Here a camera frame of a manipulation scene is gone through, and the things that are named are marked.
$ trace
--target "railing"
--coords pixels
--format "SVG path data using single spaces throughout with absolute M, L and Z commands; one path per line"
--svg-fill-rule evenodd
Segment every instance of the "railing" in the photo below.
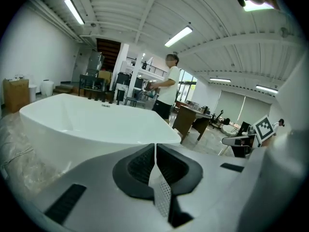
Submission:
M 132 65 L 132 66 L 135 66 L 136 64 L 136 59 L 134 58 L 129 58 L 127 57 L 126 58 L 126 62 L 128 63 L 128 65 Z M 146 67 L 143 67 L 143 62 L 140 63 L 140 67 L 146 71 L 149 71 L 150 73 L 154 73 L 154 74 L 157 74 L 157 75 L 160 75 L 162 77 L 165 77 L 167 75 L 167 72 L 155 67 L 155 66 L 152 66 L 150 64 L 147 64 Z

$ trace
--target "white t-shirt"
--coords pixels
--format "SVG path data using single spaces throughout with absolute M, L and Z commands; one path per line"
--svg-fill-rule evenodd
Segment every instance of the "white t-shirt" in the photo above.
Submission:
M 175 84 L 169 87 L 161 87 L 159 92 L 158 101 L 161 101 L 167 105 L 173 105 L 176 100 L 177 87 L 179 82 L 180 70 L 177 66 L 170 68 L 164 82 L 171 79 L 175 81 Z
M 275 124 L 273 125 L 273 128 L 274 128 L 274 132 L 277 133 L 278 128 L 279 128 L 279 122 L 275 123 Z

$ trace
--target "black hair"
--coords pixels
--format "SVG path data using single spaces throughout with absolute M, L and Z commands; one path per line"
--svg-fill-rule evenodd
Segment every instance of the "black hair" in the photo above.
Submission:
M 168 57 L 172 57 L 174 60 L 176 60 L 177 61 L 176 66 L 177 66 L 177 64 L 179 63 L 179 57 L 176 54 L 167 54 L 165 59 L 167 59 Z
M 283 119 L 283 118 L 281 118 L 281 119 L 279 120 L 279 122 L 281 122 L 281 123 L 282 123 L 282 125 L 283 125 L 283 127 L 284 127 L 284 119 Z

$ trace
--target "ceiling light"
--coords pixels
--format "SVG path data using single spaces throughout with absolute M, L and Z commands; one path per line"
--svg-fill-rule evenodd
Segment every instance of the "ceiling light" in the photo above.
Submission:
M 64 2 L 66 3 L 66 5 L 69 8 L 69 10 L 72 12 L 72 14 L 75 17 L 75 19 L 78 21 L 78 23 L 83 25 L 84 21 L 81 18 L 80 14 L 78 13 L 78 11 L 77 11 L 73 1 L 72 0 L 64 0 Z
M 263 4 L 255 4 L 253 2 L 251 2 L 250 0 L 246 1 L 246 6 L 243 7 L 245 11 L 254 11 L 254 10 L 267 10 L 267 9 L 273 9 L 272 6 L 270 6 L 267 3 L 263 3 Z
M 210 80 L 212 80 L 212 81 L 218 81 L 218 82 L 227 82 L 227 83 L 230 83 L 230 82 L 231 82 L 230 79 L 222 79 L 222 78 L 210 78 Z
M 174 43 L 176 43 L 178 40 L 182 39 L 184 36 L 188 35 L 189 33 L 191 33 L 193 30 L 190 27 L 185 27 L 185 29 L 183 29 L 182 31 L 180 31 L 179 33 L 177 33 L 173 38 L 171 38 L 166 44 L 165 46 L 170 47 L 171 45 L 173 45 Z
M 278 93 L 278 90 L 275 90 L 275 89 L 272 89 L 272 88 L 268 88 L 268 87 L 263 87 L 263 86 L 260 86 L 260 85 L 256 85 L 256 88 L 262 89 L 262 90 L 266 90 L 266 91 L 269 91 L 269 92 L 272 92 L 272 93 L 275 93 L 275 94 Z

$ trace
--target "balcony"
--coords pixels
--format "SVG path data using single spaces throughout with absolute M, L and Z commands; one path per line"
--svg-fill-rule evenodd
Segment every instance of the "balcony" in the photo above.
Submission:
M 133 58 L 127 57 L 126 58 L 126 63 L 128 65 L 135 66 L 136 60 L 133 59 Z M 140 68 L 141 69 L 143 69 L 142 66 L 143 66 L 143 62 L 140 63 Z M 161 69 L 159 69 L 159 68 L 157 68 L 155 66 L 152 66 L 150 64 L 147 64 L 146 69 L 143 69 L 143 70 L 148 71 L 149 74 L 153 73 L 153 74 L 158 75 L 158 76 L 163 77 L 163 78 L 167 75 L 167 72 L 165 72 L 165 71 L 163 71 L 163 70 L 161 70 Z

